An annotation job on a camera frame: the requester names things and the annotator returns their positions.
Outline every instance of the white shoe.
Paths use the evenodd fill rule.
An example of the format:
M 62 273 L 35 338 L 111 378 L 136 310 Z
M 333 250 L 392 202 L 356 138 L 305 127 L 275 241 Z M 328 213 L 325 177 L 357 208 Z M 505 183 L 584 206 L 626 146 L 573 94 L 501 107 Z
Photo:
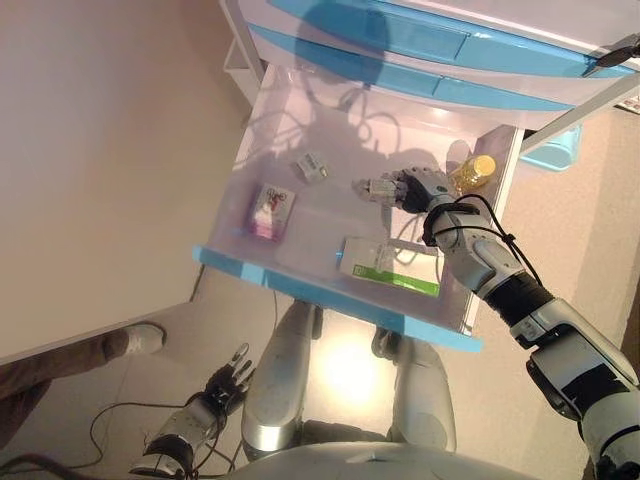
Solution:
M 143 355 L 160 350 L 166 340 L 167 333 L 163 328 L 151 323 L 138 323 L 125 327 L 129 335 L 129 343 L 125 355 Z

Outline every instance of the small white package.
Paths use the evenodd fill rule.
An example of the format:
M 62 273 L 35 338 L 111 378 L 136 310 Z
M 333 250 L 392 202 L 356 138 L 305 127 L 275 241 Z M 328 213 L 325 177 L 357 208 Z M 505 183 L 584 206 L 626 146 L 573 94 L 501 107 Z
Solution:
M 320 161 L 318 156 L 313 153 L 305 153 L 297 162 L 296 165 L 302 171 L 307 183 L 317 183 L 329 175 L 327 167 Z

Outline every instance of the blue drawer trim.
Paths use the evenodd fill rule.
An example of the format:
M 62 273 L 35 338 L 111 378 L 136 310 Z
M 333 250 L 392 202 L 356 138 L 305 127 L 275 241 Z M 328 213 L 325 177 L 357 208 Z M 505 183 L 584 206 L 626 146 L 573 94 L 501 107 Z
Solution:
M 235 260 L 204 247 L 194 247 L 194 260 L 239 277 L 247 282 L 272 288 L 294 298 L 322 305 L 332 310 L 366 320 L 419 340 L 466 352 L 482 350 L 482 340 L 453 332 L 422 320 L 376 307 L 347 295 L 296 280 L 293 277 Z
M 581 77 L 593 57 L 473 23 L 378 0 L 270 0 L 337 38 L 377 51 L 495 72 Z M 595 78 L 633 73 L 601 70 Z
M 257 25 L 250 24 L 249 27 L 273 45 L 349 80 L 362 81 L 418 97 L 476 107 L 545 112 L 573 108 L 573 105 L 384 62 L 365 55 L 301 40 Z

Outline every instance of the person's leg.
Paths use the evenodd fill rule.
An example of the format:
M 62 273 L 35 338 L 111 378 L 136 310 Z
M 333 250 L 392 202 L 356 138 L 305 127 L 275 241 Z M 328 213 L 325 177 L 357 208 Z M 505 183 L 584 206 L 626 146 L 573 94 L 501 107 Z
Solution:
M 101 367 L 122 355 L 154 353 L 164 345 L 162 328 L 140 323 L 0 366 L 0 399 L 47 380 Z
M 86 372 L 124 355 L 129 334 L 105 333 L 65 345 L 33 357 L 0 366 L 0 399 L 20 393 L 47 380 Z
M 50 380 L 0 400 L 0 450 L 7 446 L 36 408 L 40 399 L 47 393 L 49 385 Z
M 55 378 L 101 367 L 122 355 L 154 353 L 162 328 L 138 324 L 0 366 L 0 449 L 9 443 Z

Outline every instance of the beige floor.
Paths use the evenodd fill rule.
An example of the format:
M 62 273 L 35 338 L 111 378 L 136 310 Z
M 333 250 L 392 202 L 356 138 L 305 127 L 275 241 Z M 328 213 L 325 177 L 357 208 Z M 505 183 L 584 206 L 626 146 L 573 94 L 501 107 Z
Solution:
M 220 188 L 225 179 L 213 179 Z M 553 174 L 519 165 L 503 224 L 546 285 L 619 342 L 640 275 L 640 117 L 610 110 L 585 124 L 578 163 Z M 204 239 L 194 239 L 194 243 Z M 290 299 L 278 297 L 282 313 Z M 386 431 L 394 370 L 369 354 L 373 326 L 328 312 L 314 344 L 305 417 Z M 157 355 L 119 359 L 56 382 L 0 460 L 40 451 L 64 461 L 93 457 L 91 417 L 114 400 L 182 402 L 200 389 L 241 342 L 259 357 L 274 321 L 270 291 L 207 270 L 194 304 L 154 317 L 169 331 Z M 553 413 L 529 380 L 527 352 L 481 307 L 479 354 L 441 350 L 449 372 L 459 452 L 546 479 L 578 479 L 586 451 L 574 423 Z M 100 425 L 106 456 L 94 473 L 124 478 L 166 411 L 124 407 Z M 239 414 L 220 442 L 230 453 Z M 219 472 L 211 461 L 203 473 Z

